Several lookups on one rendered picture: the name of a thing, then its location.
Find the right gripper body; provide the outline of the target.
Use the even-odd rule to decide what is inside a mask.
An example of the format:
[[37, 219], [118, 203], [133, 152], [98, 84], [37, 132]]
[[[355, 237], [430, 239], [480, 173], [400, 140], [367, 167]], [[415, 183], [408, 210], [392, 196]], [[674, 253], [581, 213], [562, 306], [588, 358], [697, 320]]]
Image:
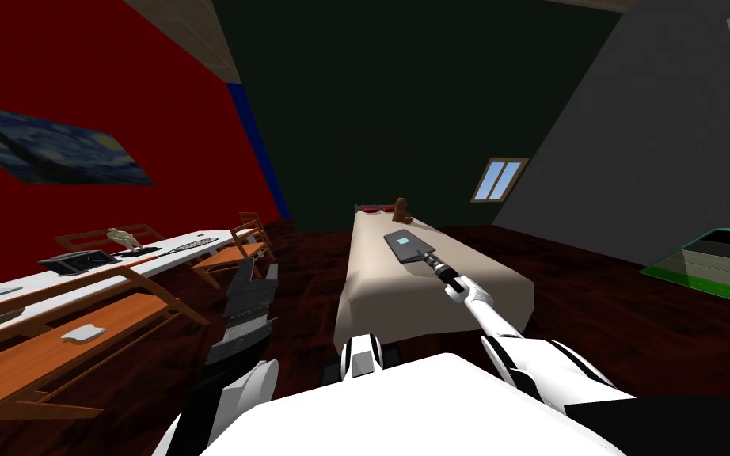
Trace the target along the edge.
[[431, 268], [442, 264], [435, 255], [435, 248], [407, 229], [394, 231], [383, 237], [400, 264], [424, 262]]

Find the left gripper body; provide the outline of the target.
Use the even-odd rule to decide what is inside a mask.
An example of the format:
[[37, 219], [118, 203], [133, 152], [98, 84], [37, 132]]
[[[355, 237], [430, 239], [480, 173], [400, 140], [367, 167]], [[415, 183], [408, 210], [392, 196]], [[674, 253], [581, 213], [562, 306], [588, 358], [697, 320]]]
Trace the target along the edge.
[[239, 317], [262, 306], [269, 306], [274, 300], [278, 285], [277, 279], [241, 281], [239, 276], [236, 276], [226, 293], [227, 304], [223, 316]]

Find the wooden chair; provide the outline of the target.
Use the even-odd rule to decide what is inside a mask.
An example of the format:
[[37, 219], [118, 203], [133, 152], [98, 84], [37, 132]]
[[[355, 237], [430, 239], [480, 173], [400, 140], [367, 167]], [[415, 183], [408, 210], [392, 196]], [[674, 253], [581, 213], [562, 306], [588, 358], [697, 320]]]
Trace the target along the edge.
[[241, 225], [231, 230], [232, 243], [191, 267], [214, 289], [221, 287], [214, 278], [216, 272], [239, 268], [241, 262], [249, 257], [257, 260], [268, 256], [272, 261], [275, 260], [271, 240], [260, 216], [256, 212], [240, 212], [239, 216]]
[[[134, 238], [154, 237], [157, 240], [165, 240], [165, 237], [159, 232], [151, 228], [147, 224], [137, 224], [132, 226], [121, 226], [118, 230], [122, 230], [131, 234]], [[80, 234], [70, 234], [53, 237], [62, 247], [70, 252], [78, 252], [91, 250], [93, 247], [106, 246], [115, 244], [113, 240], [107, 236], [108, 230], [95, 230]]]

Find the beige bed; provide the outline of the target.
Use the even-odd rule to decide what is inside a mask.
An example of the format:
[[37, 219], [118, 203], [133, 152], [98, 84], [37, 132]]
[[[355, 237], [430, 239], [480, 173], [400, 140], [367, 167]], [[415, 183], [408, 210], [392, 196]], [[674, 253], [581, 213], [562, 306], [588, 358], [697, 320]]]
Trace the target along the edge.
[[[437, 333], [477, 330], [478, 323], [449, 298], [423, 263], [401, 264], [385, 235], [403, 229], [391, 213], [357, 207], [346, 282], [341, 291], [334, 344], [373, 333], [380, 343]], [[415, 220], [407, 230], [436, 249], [436, 255], [484, 288], [497, 313], [522, 332], [534, 311], [534, 284], [524, 275], [465, 243]]]

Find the wooden framed window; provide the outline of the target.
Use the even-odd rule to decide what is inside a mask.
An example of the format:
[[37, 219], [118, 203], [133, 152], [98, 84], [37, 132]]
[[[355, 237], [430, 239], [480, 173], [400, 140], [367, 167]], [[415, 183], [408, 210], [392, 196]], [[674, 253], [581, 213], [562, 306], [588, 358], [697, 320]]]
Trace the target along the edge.
[[504, 202], [527, 163], [527, 158], [490, 158], [471, 201]]

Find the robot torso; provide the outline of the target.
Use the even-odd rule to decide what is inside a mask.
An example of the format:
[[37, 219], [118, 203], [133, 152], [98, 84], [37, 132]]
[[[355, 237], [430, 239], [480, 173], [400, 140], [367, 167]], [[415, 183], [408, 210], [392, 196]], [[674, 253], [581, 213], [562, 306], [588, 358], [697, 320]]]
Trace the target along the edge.
[[568, 417], [625, 394], [554, 355], [502, 380], [443, 353], [242, 413], [203, 456], [625, 456]]

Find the white top wooden desk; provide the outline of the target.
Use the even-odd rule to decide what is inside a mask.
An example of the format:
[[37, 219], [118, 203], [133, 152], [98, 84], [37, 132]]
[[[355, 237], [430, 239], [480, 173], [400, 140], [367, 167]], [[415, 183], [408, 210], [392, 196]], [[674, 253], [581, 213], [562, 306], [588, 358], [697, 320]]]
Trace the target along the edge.
[[176, 317], [207, 325], [151, 279], [150, 262], [131, 258], [67, 276], [42, 272], [0, 294], [0, 341], [24, 337], [0, 351], [0, 420], [92, 419], [97, 408], [56, 404], [44, 387], [118, 341], [143, 338]]

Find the blue starry night painting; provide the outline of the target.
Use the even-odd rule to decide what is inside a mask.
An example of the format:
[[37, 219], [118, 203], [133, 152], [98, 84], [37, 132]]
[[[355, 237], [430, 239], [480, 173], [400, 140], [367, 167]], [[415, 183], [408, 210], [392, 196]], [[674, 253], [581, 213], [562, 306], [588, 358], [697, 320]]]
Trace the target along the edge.
[[25, 184], [154, 184], [112, 135], [3, 110], [0, 167]]

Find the green dresser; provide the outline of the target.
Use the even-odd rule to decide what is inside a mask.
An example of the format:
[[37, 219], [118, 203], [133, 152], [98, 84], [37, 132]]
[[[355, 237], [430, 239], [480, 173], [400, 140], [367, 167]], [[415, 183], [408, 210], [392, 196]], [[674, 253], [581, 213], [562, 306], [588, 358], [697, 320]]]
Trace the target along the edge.
[[730, 228], [708, 232], [641, 274], [730, 299]]

